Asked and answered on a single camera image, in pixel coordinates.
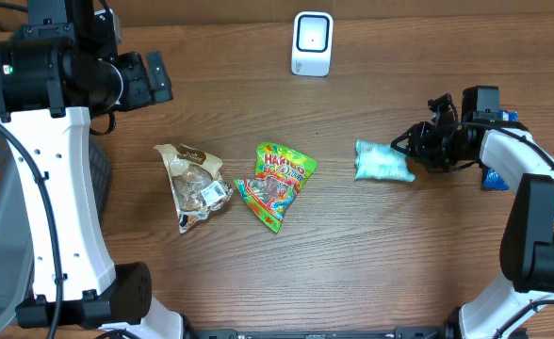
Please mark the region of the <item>green Haribo candy bag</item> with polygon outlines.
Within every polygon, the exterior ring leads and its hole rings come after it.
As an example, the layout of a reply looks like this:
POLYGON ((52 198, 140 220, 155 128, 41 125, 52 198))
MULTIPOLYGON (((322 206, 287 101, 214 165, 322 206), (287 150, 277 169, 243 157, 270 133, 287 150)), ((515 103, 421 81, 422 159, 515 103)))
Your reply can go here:
POLYGON ((234 184, 254 214, 278 234, 286 211, 315 172, 317 164, 306 154, 263 142, 256 150, 254 177, 235 179, 234 184))

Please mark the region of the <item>light blue snack packet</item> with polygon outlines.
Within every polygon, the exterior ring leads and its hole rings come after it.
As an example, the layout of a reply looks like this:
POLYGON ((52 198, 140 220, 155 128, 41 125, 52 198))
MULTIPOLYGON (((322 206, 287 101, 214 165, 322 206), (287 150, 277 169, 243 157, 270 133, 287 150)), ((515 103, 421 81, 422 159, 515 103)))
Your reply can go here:
POLYGON ((416 178, 408 170, 405 155, 389 145, 358 139, 355 149, 355 180, 376 179, 411 183, 416 178))

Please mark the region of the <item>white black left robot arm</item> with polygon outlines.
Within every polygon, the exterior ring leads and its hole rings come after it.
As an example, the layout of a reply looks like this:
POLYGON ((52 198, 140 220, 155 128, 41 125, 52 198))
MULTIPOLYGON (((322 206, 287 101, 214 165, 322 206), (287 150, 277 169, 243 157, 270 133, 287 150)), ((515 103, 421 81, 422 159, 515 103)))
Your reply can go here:
POLYGON ((90 172, 90 124, 172 98, 161 55, 120 54, 109 8, 29 0, 28 22, 0 41, 0 133, 19 172, 34 251, 24 329, 62 325, 102 337, 181 338, 184 318, 152 293, 142 262, 115 264, 90 172))

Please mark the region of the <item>brown cookie bag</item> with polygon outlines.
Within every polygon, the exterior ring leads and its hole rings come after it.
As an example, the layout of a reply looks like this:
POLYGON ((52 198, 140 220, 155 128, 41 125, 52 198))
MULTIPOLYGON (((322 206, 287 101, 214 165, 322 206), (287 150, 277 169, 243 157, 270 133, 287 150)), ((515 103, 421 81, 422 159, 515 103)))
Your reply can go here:
POLYGON ((184 144, 159 144, 171 186, 180 234, 208 220, 231 199, 233 189, 222 179, 222 160, 184 144))

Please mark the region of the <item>blue Oreo packet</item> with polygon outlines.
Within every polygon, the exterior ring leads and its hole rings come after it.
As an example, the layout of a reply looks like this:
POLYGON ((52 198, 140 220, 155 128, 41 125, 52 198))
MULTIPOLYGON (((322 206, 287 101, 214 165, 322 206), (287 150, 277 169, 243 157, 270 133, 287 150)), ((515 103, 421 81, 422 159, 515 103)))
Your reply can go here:
MULTIPOLYGON (((500 109, 497 114, 503 121, 517 121, 518 118, 518 113, 516 111, 500 109)), ((486 166, 482 168, 481 187, 487 190, 499 191, 505 191, 509 189, 501 176, 495 170, 486 166)))

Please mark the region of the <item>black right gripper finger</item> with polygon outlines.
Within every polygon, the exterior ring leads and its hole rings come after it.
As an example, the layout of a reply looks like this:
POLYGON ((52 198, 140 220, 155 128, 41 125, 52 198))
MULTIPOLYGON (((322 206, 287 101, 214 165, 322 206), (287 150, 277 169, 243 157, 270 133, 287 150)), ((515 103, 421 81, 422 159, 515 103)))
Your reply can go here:
POLYGON ((402 153, 403 155, 413 159, 416 162, 419 162, 421 160, 421 156, 417 152, 416 145, 414 143, 408 143, 404 146, 400 146, 399 144, 392 143, 391 148, 394 151, 402 153))
POLYGON ((414 143, 418 132, 418 125, 412 125, 408 130, 403 132, 400 136, 393 139, 390 143, 391 146, 399 146, 404 144, 405 146, 411 145, 414 143))

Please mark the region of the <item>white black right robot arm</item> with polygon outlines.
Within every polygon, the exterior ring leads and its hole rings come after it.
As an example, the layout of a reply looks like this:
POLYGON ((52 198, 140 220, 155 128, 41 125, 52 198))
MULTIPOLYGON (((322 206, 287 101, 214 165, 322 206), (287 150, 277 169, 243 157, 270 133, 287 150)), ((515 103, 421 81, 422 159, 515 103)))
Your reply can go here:
POLYGON ((554 305, 554 158, 524 124, 505 117, 499 99, 495 86, 465 89, 460 107, 449 94, 430 99, 432 118, 391 143, 429 172, 492 169, 514 194, 499 274, 433 338, 524 338, 522 324, 554 305))

